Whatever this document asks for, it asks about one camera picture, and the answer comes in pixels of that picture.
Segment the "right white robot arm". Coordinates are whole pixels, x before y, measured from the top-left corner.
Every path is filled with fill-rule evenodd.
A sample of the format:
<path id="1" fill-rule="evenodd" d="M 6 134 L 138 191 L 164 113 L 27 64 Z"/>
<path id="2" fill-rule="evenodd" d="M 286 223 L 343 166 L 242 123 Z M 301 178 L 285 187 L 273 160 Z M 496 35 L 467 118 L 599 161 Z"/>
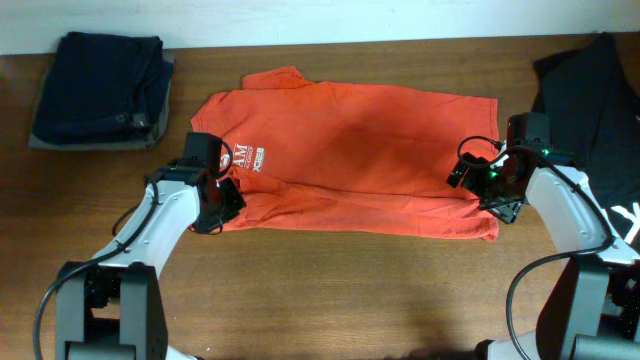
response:
<path id="1" fill-rule="evenodd" d="M 475 359 L 636 359 L 639 356 L 639 252 L 619 235 L 593 195 L 587 175 L 550 146 L 503 147 L 494 160 L 458 152 L 448 178 L 505 223 L 522 204 L 541 216 L 557 250 L 521 269 L 506 298 L 506 340 L 486 340 Z M 516 288 L 550 262 L 565 267 L 534 330 L 514 326 Z"/>

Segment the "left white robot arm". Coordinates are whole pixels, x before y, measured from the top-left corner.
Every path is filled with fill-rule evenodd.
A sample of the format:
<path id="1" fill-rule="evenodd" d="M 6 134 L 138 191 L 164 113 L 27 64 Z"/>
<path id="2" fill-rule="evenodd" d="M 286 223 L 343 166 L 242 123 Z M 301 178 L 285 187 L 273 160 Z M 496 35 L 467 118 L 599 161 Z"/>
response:
<path id="1" fill-rule="evenodd" d="M 229 177 L 158 169 L 113 240 L 86 262 L 66 263 L 52 284 L 56 358 L 184 358 L 169 343 L 159 276 L 185 231 L 220 232 L 245 205 Z"/>

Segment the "red polo shirt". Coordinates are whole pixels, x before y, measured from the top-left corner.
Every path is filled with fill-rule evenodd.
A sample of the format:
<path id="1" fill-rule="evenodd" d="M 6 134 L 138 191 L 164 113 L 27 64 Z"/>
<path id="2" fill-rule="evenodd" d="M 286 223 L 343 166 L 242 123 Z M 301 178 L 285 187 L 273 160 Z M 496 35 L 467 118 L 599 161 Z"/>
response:
<path id="1" fill-rule="evenodd" d="M 490 158 L 493 98 L 312 82 L 294 67 L 212 95 L 192 128 L 221 137 L 246 203 L 234 230 L 362 231 L 493 241 L 497 220 L 448 176 L 466 142 Z"/>

